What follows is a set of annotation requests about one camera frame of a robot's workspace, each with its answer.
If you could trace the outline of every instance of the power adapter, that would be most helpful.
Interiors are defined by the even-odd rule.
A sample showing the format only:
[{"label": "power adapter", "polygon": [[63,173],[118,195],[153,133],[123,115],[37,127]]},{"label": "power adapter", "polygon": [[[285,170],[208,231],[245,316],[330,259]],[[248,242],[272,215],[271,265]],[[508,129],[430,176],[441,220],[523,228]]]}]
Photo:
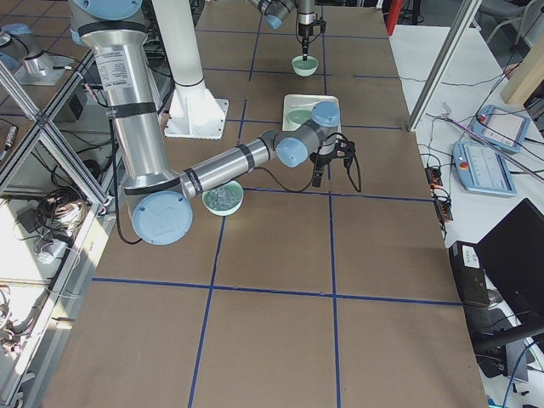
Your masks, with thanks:
[{"label": "power adapter", "polygon": [[42,250],[37,255],[37,260],[41,264],[51,264],[62,251],[66,248],[66,243],[53,238],[50,242],[42,246]]}]

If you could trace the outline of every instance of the black monitor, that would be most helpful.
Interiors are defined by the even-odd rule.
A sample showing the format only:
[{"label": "black monitor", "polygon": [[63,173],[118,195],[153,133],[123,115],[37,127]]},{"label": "black monitor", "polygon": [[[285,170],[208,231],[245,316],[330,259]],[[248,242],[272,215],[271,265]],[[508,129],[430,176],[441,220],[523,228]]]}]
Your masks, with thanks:
[{"label": "black monitor", "polygon": [[[510,309],[520,314],[522,325],[544,318],[544,215],[528,198],[482,238],[475,250],[493,285]],[[544,351],[544,344],[539,347]]]}]

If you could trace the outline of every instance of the blue tablet device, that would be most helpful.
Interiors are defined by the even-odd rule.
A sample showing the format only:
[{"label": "blue tablet device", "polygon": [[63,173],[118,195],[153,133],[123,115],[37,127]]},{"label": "blue tablet device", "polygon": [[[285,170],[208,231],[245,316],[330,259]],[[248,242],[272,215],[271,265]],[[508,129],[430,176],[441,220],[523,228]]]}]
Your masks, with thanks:
[{"label": "blue tablet device", "polygon": [[529,130],[530,119],[518,112],[509,112],[487,105],[475,117],[470,128],[490,143],[510,153],[518,153]]},{"label": "blue tablet device", "polygon": [[468,191],[492,196],[516,195],[504,157],[478,143],[455,142],[452,153],[462,185]]}]

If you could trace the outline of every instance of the chair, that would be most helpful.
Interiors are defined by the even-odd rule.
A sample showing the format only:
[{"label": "chair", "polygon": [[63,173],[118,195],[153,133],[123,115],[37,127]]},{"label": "chair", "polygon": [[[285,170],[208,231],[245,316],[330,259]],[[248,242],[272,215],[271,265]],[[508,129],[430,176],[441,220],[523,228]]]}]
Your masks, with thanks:
[{"label": "chair", "polygon": [[514,45],[518,45],[519,39],[522,36],[525,21],[527,20],[529,11],[535,3],[542,3],[542,0],[531,0],[525,6],[518,6],[513,0],[484,0],[479,6],[480,19],[482,14],[494,17],[501,22],[495,27],[495,30],[487,37],[486,43],[490,43],[491,38],[499,31],[499,29],[508,24],[513,24],[520,21],[518,35]]}]

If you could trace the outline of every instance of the white sticker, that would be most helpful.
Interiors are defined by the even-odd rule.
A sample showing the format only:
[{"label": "white sticker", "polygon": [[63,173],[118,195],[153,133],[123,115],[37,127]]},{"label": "white sticker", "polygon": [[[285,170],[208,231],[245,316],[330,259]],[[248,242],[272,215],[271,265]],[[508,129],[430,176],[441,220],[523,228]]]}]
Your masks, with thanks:
[{"label": "white sticker", "polygon": [[96,56],[96,66],[105,91],[133,86],[128,74],[127,56],[124,51],[112,51]]},{"label": "white sticker", "polygon": [[465,263],[465,266],[479,269],[478,255],[476,255],[474,248],[471,246],[462,246],[462,260]]}]

